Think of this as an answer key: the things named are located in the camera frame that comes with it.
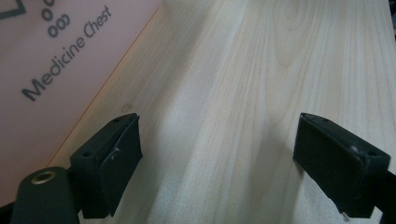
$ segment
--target pink box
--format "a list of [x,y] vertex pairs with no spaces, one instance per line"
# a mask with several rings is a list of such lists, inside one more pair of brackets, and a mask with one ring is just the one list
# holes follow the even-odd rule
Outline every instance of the pink box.
[[44,168],[161,0],[0,3],[0,206]]

